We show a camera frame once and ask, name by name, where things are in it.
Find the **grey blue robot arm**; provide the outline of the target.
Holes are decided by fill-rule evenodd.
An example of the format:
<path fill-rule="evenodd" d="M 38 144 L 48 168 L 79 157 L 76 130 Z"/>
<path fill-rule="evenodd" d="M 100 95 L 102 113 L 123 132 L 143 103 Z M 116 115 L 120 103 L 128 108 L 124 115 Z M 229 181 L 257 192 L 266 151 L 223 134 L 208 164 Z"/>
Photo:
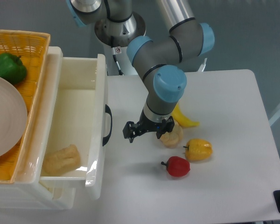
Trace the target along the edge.
<path fill-rule="evenodd" d="M 160 0 L 157 4 L 169 32 L 160 43 L 146 35 L 145 22 L 132 10 L 130 0 L 67 1 L 78 26 L 95 24 L 96 37 L 110 48 L 114 65 L 119 65 L 116 48 L 126 50 L 148 90 L 139 121 L 128 121 L 123 129 L 129 141 L 149 132 L 160 138 L 173 130 L 172 111 L 187 84 L 177 64 L 210 51 L 215 43 L 212 28 L 196 21 L 186 0 Z"/>

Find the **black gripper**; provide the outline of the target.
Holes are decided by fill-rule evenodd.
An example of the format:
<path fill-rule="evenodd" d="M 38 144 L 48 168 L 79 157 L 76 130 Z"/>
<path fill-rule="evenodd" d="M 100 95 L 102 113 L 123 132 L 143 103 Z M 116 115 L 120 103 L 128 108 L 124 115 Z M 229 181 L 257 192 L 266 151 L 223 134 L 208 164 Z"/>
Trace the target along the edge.
<path fill-rule="evenodd" d="M 123 128 L 123 135 L 130 143 L 133 143 L 134 138 L 145 133 L 156 132 L 157 139 L 160 139 L 165 133 L 172 132 L 175 122 L 172 116 L 168 119 L 163 119 L 162 122 L 151 121 L 144 113 L 141 112 L 140 120 L 137 123 L 128 121 Z"/>

